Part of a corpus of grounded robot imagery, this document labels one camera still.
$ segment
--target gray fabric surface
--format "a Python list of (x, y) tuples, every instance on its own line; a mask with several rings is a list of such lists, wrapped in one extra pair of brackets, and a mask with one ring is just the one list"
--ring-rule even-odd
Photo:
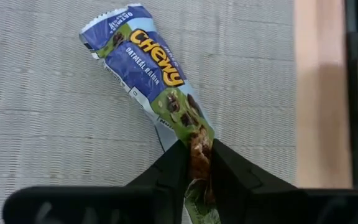
[[(30, 185), (123, 185), (162, 150), (78, 40), (125, 0), (0, 0), (0, 217)], [(292, 0), (144, 0), (217, 136), (294, 183)]]

